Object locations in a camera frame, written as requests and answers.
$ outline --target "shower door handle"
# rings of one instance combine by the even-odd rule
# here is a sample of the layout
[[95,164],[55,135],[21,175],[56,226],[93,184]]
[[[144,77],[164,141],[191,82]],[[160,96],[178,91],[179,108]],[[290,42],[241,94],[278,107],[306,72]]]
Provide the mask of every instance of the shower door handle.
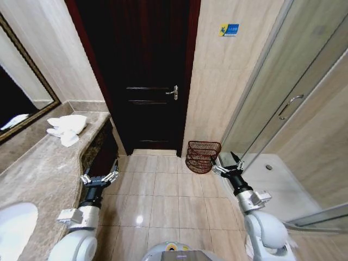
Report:
[[285,112],[285,110],[289,107],[290,104],[292,104],[297,99],[303,99],[304,95],[297,95],[289,100],[289,102],[284,106],[284,108],[281,110],[281,112],[278,114],[280,120],[286,120],[287,117],[282,116],[282,114]]

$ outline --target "folded towel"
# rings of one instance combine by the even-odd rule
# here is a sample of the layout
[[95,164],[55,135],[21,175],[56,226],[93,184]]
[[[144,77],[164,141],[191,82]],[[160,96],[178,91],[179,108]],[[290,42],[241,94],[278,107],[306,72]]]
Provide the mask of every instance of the folded towel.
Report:
[[87,117],[74,114],[60,118],[50,118],[47,121],[54,127],[47,129],[47,133],[59,137],[63,146],[70,147],[79,140],[77,134],[86,127]]
[[8,123],[6,123],[3,127],[1,127],[1,130],[4,131],[6,129],[12,128],[14,125],[17,125],[21,121],[24,121],[27,117],[29,117],[29,114],[20,114],[15,117],[13,117]]

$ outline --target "shower enclosure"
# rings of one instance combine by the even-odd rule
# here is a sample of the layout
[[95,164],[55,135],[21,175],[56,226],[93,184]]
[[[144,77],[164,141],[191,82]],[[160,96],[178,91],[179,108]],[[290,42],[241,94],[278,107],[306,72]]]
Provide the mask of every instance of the shower enclosure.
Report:
[[219,159],[301,228],[348,231],[348,2],[293,0],[231,119]]

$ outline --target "marble countertop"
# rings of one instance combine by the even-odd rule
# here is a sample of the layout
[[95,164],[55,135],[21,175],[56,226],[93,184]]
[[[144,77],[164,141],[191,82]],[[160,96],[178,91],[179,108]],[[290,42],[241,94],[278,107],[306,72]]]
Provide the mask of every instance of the marble countertop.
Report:
[[66,232],[65,226],[56,222],[60,211],[78,205],[82,188],[81,155],[108,120],[109,113],[76,114],[88,117],[77,143],[66,148],[58,138],[46,135],[0,174],[0,209],[31,202],[39,210],[35,230],[18,260],[46,260]]

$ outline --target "sink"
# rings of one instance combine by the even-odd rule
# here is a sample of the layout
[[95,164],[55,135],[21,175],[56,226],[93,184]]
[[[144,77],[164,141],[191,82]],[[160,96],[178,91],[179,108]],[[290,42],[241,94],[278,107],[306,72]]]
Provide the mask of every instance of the sink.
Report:
[[0,260],[15,261],[29,241],[38,220],[38,208],[18,203],[0,210]]

